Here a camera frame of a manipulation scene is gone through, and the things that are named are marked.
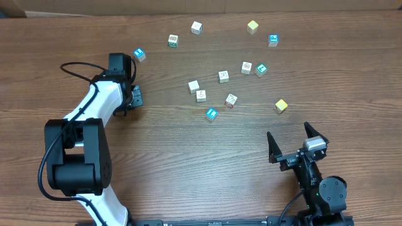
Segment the wood grain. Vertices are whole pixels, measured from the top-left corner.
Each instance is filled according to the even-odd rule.
[[[252,19],[254,35],[246,31]],[[193,21],[203,23],[200,36],[190,32]],[[293,172],[268,163],[266,132],[294,152],[308,121],[331,142],[320,171],[348,183],[346,214],[356,225],[401,225],[401,24],[397,11],[2,19],[0,225],[90,220],[78,203],[47,200],[36,184],[46,121],[69,113],[88,90],[59,66],[106,67],[110,52],[139,46],[144,106],[106,127],[111,184],[135,219],[280,214],[298,187]],[[278,47],[268,48],[269,33],[280,34]],[[179,36],[177,49],[167,46],[169,34]],[[269,72],[243,75],[243,61]],[[218,83],[220,70],[229,83]],[[205,103],[188,91],[192,80],[207,91]],[[238,96],[233,109],[224,105],[229,93]],[[280,99],[289,107],[277,115]],[[213,123],[209,107],[219,111]],[[302,208],[299,200],[290,213]]]

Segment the robotic arm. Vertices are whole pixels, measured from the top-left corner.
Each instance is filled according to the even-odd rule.
[[[250,220],[206,220],[162,222],[132,220],[129,210],[120,204],[110,185],[112,161],[105,126],[111,115],[142,105],[139,86],[131,85],[131,61],[123,53],[109,55],[109,68],[91,80],[87,96],[64,119],[51,119],[45,125],[46,155],[39,170],[42,193],[52,200],[77,200],[94,219],[96,226],[353,226],[352,217],[344,217],[346,182],[338,176],[323,179],[317,161],[326,157],[328,139],[305,123],[308,139],[294,154],[282,155],[270,132],[269,162],[279,163],[281,171],[292,169],[297,177],[308,210],[297,216],[269,216]],[[84,154],[66,154],[65,149],[84,147]],[[49,185],[70,198],[52,197],[44,191],[41,172],[47,163]]]

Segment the table surface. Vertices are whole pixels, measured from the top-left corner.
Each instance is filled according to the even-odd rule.
[[[254,35],[246,31],[252,19]],[[204,26],[200,36],[190,32],[193,21]],[[345,214],[356,225],[401,225],[401,24],[398,11],[2,19],[0,225],[90,220],[76,202],[44,198],[36,183],[45,123],[63,118],[88,91],[59,66],[107,67],[109,53],[131,55],[139,46],[146,60],[135,83],[144,106],[106,127],[111,185],[135,219],[279,215],[298,185],[292,171],[268,163],[266,132],[292,153],[308,121],[330,140],[321,173],[347,181]],[[279,34],[277,47],[268,48],[270,33]],[[179,36],[177,49],[168,47],[169,34]],[[253,63],[252,75],[240,73],[243,61]],[[261,62],[269,72],[258,78]],[[218,82],[222,70],[229,83]],[[206,102],[190,94],[192,80]],[[233,109],[224,105],[229,93],[238,96]],[[280,99],[289,106],[278,115]],[[209,107],[219,111],[213,123]],[[289,214],[304,208],[300,199]]]

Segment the small cube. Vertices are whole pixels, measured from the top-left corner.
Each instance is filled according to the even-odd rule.
[[[200,89],[200,86],[197,81],[193,81],[188,83],[188,88],[190,89],[190,93],[194,94],[195,91]]]
[[[268,39],[268,47],[276,47],[279,42],[279,36],[278,35],[269,35]]]
[[[288,104],[284,100],[280,100],[275,104],[275,110],[276,113],[280,114],[282,113],[286,108],[288,107]]]
[[[237,97],[233,94],[229,94],[226,98],[225,105],[230,108],[233,108],[234,103],[236,103],[236,101],[237,101]]]
[[[205,102],[207,101],[207,93],[205,93],[205,90],[197,90],[196,91],[197,95],[197,102]]]
[[[241,73],[249,75],[250,71],[251,71],[251,65],[253,65],[253,64],[248,63],[248,62],[243,62],[243,65],[241,67]]]
[[[133,52],[134,58],[137,59],[139,62],[145,59],[145,52],[141,48],[138,48],[136,51]]]
[[[247,24],[247,31],[250,34],[254,34],[258,30],[258,24],[255,21],[250,21],[249,24]]]
[[[193,25],[191,26],[191,33],[199,35],[202,31],[202,23],[198,23],[194,21]]]
[[[225,83],[229,81],[229,74],[227,71],[218,72],[219,83]]]
[[[268,67],[266,67],[263,63],[260,63],[256,67],[256,75],[261,78],[268,71]]]
[[[213,122],[216,119],[216,117],[218,116],[218,111],[213,108],[210,108],[209,110],[207,110],[205,115],[207,115],[207,119],[209,121]]]
[[[177,35],[169,35],[168,44],[170,47],[177,48],[178,46],[178,36]]]

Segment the wooden tabletop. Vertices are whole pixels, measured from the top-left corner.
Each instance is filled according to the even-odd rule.
[[[246,31],[251,20],[259,24],[254,35]],[[190,32],[193,21],[204,26],[200,36]],[[268,163],[266,132],[293,153],[308,121],[330,140],[318,162],[323,177],[347,181],[345,214],[356,225],[401,225],[401,24],[398,11],[0,20],[0,225],[90,220],[76,202],[47,200],[36,183],[45,123],[88,91],[59,66],[107,67],[109,53],[137,47],[146,52],[135,81],[144,106],[106,127],[111,185],[135,219],[279,215],[299,188],[292,171]],[[270,33],[279,34],[277,47],[268,48]],[[177,49],[168,47],[169,34],[179,36]],[[240,73],[243,61],[253,63],[251,75]],[[257,63],[268,74],[258,78]],[[218,82],[222,70],[229,83]],[[192,80],[206,102],[190,94]],[[233,109],[224,105],[229,93],[238,97]],[[289,106],[278,115],[280,99]],[[212,123],[209,107],[219,111]],[[305,208],[301,198],[288,214]]]

